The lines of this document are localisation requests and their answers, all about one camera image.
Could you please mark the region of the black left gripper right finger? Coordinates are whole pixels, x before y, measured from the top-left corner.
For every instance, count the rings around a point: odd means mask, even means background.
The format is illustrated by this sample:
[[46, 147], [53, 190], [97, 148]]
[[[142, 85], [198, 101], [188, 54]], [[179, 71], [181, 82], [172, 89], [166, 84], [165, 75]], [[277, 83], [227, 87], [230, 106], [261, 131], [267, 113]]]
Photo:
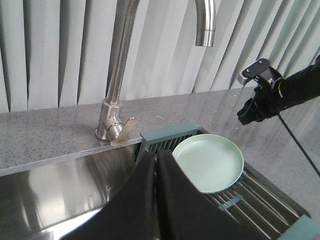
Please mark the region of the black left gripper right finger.
[[262, 240], [215, 207], [183, 173], [168, 150], [156, 160], [156, 204], [163, 240]]

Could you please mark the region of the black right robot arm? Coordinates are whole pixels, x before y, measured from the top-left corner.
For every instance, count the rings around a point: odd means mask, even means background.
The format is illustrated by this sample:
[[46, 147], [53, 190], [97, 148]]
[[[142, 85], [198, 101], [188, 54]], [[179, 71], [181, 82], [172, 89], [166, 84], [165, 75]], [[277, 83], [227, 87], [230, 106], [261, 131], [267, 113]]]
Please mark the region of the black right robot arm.
[[257, 87], [254, 96], [237, 113], [242, 125], [272, 118], [283, 110], [318, 97], [320, 58], [287, 78], [272, 68], [268, 59], [260, 58], [239, 73], [240, 84], [245, 85], [251, 80], [257, 82]]

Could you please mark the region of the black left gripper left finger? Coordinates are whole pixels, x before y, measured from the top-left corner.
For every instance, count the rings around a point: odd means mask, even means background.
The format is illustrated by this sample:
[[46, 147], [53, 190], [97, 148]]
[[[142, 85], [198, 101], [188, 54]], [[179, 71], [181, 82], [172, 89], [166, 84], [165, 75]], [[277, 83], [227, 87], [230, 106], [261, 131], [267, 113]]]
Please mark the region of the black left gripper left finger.
[[62, 240], [151, 240], [154, 235], [155, 155], [144, 152], [118, 193]]

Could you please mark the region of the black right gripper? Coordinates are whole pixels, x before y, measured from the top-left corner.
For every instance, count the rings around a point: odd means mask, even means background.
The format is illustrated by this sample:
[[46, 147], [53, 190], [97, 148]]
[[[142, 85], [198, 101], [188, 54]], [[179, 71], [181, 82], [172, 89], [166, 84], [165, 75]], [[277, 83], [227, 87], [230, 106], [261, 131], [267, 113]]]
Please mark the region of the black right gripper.
[[242, 109], [237, 112], [243, 126], [252, 122], [261, 122], [276, 116], [280, 111], [280, 102], [283, 100], [279, 85], [284, 79], [278, 78], [271, 82], [271, 87], [256, 87], [255, 95], [248, 99]]

